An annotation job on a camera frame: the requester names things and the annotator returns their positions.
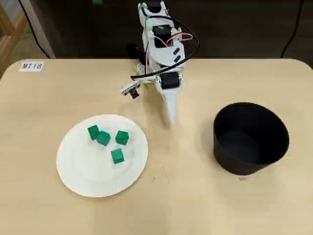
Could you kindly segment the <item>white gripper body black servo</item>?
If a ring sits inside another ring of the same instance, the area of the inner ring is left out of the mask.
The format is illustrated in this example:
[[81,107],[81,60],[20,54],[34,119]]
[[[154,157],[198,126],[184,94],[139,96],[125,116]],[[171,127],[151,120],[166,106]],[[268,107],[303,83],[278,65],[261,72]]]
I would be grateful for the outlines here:
[[160,94],[177,93],[183,86],[181,71],[166,72],[156,76],[156,90]]

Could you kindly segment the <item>white fixed gripper finger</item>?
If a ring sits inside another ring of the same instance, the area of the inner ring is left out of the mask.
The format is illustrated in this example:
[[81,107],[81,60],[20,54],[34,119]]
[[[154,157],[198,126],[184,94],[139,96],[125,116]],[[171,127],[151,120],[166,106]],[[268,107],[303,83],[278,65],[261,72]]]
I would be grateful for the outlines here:
[[181,91],[181,86],[170,89],[170,91],[167,94],[167,111],[168,111],[168,117],[169,117],[171,124],[174,124],[176,121],[177,99],[178,99],[178,94],[180,91]]

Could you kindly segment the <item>white moving gripper finger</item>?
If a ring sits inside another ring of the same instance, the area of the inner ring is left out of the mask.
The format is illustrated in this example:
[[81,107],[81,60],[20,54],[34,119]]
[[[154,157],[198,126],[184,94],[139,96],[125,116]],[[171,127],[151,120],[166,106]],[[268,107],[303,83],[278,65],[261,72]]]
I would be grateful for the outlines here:
[[172,122],[172,111],[171,111],[171,92],[172,89],[163,89],[160,84],[156,84],[157,91],[161,94],[165,103],[167,116],[170,122]]

